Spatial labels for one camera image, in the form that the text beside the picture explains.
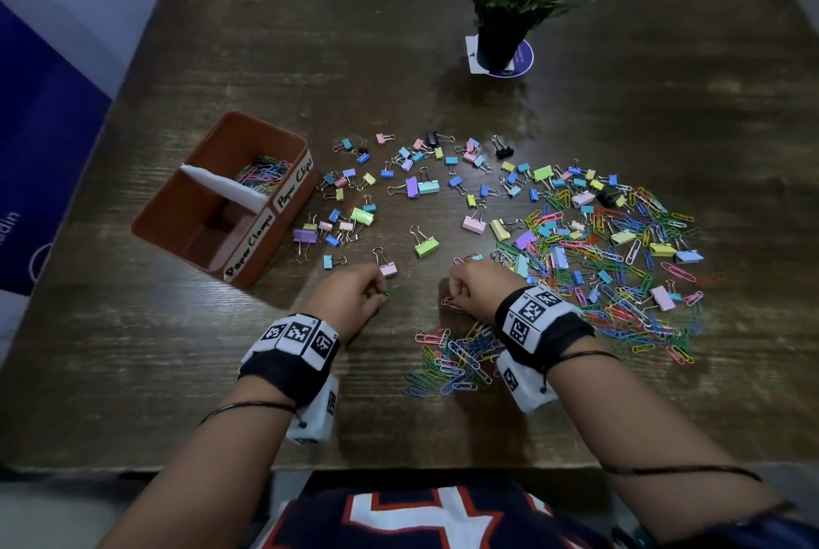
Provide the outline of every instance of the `finger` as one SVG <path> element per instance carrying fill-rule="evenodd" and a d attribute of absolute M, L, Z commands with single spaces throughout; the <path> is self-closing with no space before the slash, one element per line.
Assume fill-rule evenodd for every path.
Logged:
<path fill-rule="evenodd" d="M 356 290 L 359 293 L 363 293 L 363 290 L 370 284 L 374 285 L 380 293 L 386 290 L 384 273 L 377 264 L 355 264 L 349 269 L 349 272 L 354 274 Z"/>
<path fill-rule="evenodd" d="M 450 295 L 457 296 L 464 292 L 463 288 L 466 285 L 464 273 L 465 266 L 463 264 L 456 264 L 450 269 Z"/>
<path fill-rule="evenodd" d="M 470 296 L 456 294 L 452 297 L 452 302 L 471 316 L 475 316 L 477 314 L 477 304 Z"/>
<path fill-rule="evenodd" d="M 384 303 L 386 303 L 386 297 L 382 294 L 376 294 L 367 299 L 364 305 L 361 306 L 361 314 L 364 319 L 369 320 L 375 316 L 375 313 L 381 309 Z"/>

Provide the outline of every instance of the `wristband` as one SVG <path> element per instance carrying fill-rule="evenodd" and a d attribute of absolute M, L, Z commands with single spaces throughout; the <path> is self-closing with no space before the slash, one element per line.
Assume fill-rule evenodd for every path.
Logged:
<path fill-rule="evenodd" d="M 296 403 L 309 405 L 318 396 L 338 352 L 338 333 L 307 314 L 280 318 L 242 358 L 239 378 L 258 376 Z"/>
<path fill-rule="evenodd" d="M 583 336 L 595 334 L 581 314 L 577 306 L 550 288 L 536 286 L 507 296 L 495 321 L 512 358 L 545 375 L 568 347 Z"/>

